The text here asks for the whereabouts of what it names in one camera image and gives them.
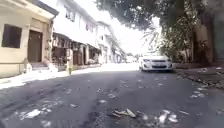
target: window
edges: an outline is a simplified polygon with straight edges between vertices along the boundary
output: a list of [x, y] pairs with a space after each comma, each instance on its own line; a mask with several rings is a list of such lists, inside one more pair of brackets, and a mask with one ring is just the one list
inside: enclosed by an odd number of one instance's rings
[[88, 24], [86, 24], [86, 31], [89, 31], [89, 26], [88, 26]]
[[20, 48], [22, 28], [5, 24], [2, 47]]
[[72, 22], [75, 21], [75, 13], [73, 13], [70, 9], [68, 9], [67, 7], [65, 7], [66, 9], [66, 15], [65, 17], [69, 20], [71, 20]]

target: debris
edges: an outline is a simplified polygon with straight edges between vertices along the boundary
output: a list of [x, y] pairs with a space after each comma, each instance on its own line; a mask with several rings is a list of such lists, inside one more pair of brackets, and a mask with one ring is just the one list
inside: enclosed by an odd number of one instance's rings
[[128, 116], [128, 113], [126, 111], [117, 111], [117, 110], [114, 110], [114, 112], [118, 115], [125, 115], [125, 116]]
[[99, 88], [96, 92], [98, 93], [98, 92], [100, 92], [100, 90], [101, 90], [101, 88]]
[[35, 116], [38, 116], [41, 113], [38, 109], [34, 109], [33, 111], [26, 114], [25, 118], [34, 118]]
[[112, 113], [112, 114], [110, 114], [109, 116], [113, 116], [113, 117], [118, 117], [118, 118], [121, 118], [121, 116], [120, 116], [120, 115], [118, 115], [118, 114], [116, 114], [116, 113]]
[[169, 121], [171, 121], [173, 123], [177, 123], [178, 122], [177, 115], [174, 115], [174, 114], [170, 115], [168, 119], [169, 119]]
[[198, 88], [198, 91], [204, 91], [204, 90], [207, 90], [205, 88]]
[[148, 120], [149, 117], [148, 117], [146, 114], [144, 114], [143, 117], [142, 117], [142, 119], [143, 119], [143, 120]]
[[107, 101], [106, 100], [100, 100], [99, 101], [101, 104], [103, 104], [103, 103], [106, 103]]
[[77, 108], [77, 107], [78, 107], [78, 105], [75, 105], [75, 104], [70, 104], [70, 106], [71, 106], [72, 108]]
[[202, 94], [202, 93], [198, 94], [198, 96], [199, 96], [199, 97], [205, 97], [205, 95]]
[[51, 122], [50, 121], [46, 121], [46, 120], [42, 120], [41, 124], [43, 125], [44, 128], [47, 128], [47, 127], [51, 126]]
[[70, 94], [71, 92], [72, 92], [72, 89], [68, 89], [68, 90], [66, 91], [67, 94]]
[[159, 118], [158, 118], [159, 123], [164, 124], [165, 121], [166, 121], [166, 118], [167, 118], [168, 114], [170, 114], [170, 111], [168, 111], [168, 110], [163, 110], [163, 114], [160, 115]]
[[217, 69], [217, 70], [221, 70], [221, 69], [222, 69], [222, 67], [217, 67], [216, 69]]
[[142, 89], [143, 87], [142, 86], [138, 86], [138, 88]]
[[191, 98], [197, 98], [198, 96], [196, 96], [196, 95], [191, 95]]
[[216, 112], [217, 115], [224, 115], [224, 109], [220, 109]]
[[132, 118], [135, 118], [136, 117], [136, 115], [131, 110], [129, 110], [128, 108], [126, 109], [126, 111], [127, 111], [128, 115], [130, 117], [132, 117]]
[[199, 91], [194, 91], [194, 93], [196, 93], [196, 94], [200, 94], [201, 92], [199, 92]]
[[115, 96], [114, 94], [108, 94], [108, 97], [109, 97], [110, 99], [113, 99], [113, 98], [115, 98], [116, 96]]
[[159, 116], [159, 122], [161, 123], [161, 124], [164, 124], [165, 123], [165, 121], [166, 121], [166, 118], [167, 118], [167, 113], [164, 113], [164, 114], [162, 114], [161, 116]]
[[147, 124], [145, 124], [147, 127], [149, 127], [149, 128], [153, 128], [154, 127], [154, 124], [153, 123], [147, 123]]
[[196, 114], [197, 116], [202, 116], [203, 114], [201, 112], [197, 113]]
[[50, 112], [52, 112], [52, 110], [51, 109], [47, 109], [47, 112], [50, 113]]
[[123, 81], [123, 80], [120, 80], [120, 82], [122, 83], [122, 84], [126, 84], [127, 82], [125, 82], [125, 81]]
[[187, 112], [184, 112], [184, 111], [179, 111], [180, 113], [183, 113], [183, 114], [186, 114], [186, 115], [190, 115], [189, 113]]
[[132, 118], [135, 118], [136, 115], [130, 110], [130, 109], [126, 109], [126, 111], [117, 111], [117, 110], [114, 110], [114, 113], [121, 116], [121, 115], [124, 115], [124, 116], [130, 116]]

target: white building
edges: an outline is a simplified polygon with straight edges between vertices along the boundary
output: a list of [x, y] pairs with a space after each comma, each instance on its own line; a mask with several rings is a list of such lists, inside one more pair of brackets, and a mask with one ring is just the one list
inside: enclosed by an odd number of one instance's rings
[[97, 63], [97, 22], [74, 0], [43, 1], [59, 12], [53, 24], [53, 66]]
[[98, 22], [98, 43], [101, 49], [101, 63], [120, 63], [125, 53], [115, 37], [113, 29], [104, 22]]

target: sidewalk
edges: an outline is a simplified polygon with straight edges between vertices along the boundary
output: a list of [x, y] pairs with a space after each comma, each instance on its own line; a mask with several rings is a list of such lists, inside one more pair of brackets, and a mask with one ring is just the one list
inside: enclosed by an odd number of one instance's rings
[[177, 69], [176, 72], [185, 78], [204, 84], [207, 88], [224, 90], [224, 67]]
[[[90, 68], [97, 68], [100, 67], [99, 65], [86, 65], [86, 66], [80, 66], [77, 70], [72, 71], [72, 75], [77, 73], [82, 73], [85, 69]], [[49, 70], [45, 71], [33, 71], [26, 74], [21, 74], [18, 76], [10, 77], [10, 78], [2, 78], [0, 79], [0, 89], [8, 88], [12, 86], [22, 86], [28, 82], [32, 82], [35, 80], [48, 80], [48, 79], [54, 79], [58, 77], [66, 77], [69, 76], [67, 71], [62, 72], [50, 72]]]

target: wall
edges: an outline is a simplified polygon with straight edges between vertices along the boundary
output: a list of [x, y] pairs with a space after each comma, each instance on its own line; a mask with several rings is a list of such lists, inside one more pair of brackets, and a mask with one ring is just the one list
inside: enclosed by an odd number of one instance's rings
[[[27, 63], [26, 59], [30, 29], [43, 32], [43, 44], [46, 44], [46, 40], [50, 36], [48, 26], [45, 24], [40, 27], [38, 23], [32, 24], [32, 18], [49, 23], [49, 19], [32, 13], [29, 10], [11, 5], [9, 3], [0, 5], [0, 78], [15, 76], [24, 71], [24, 63]], [[4, 24], [6, 23], [22, 28], [20, 48], [1, 47]], [[42, 60], [44, 60], [46, 55], [44, 49], [46, 46], [42, 46]]]
[[[22, 28], [20, 49], [1, 47], [5, 23]], [[20, 74], [23, 70], [24, 66], [19, 63], [23, 63], [27, 56], [29, 23], [29, 16], [0, 7], [0, 78]]]

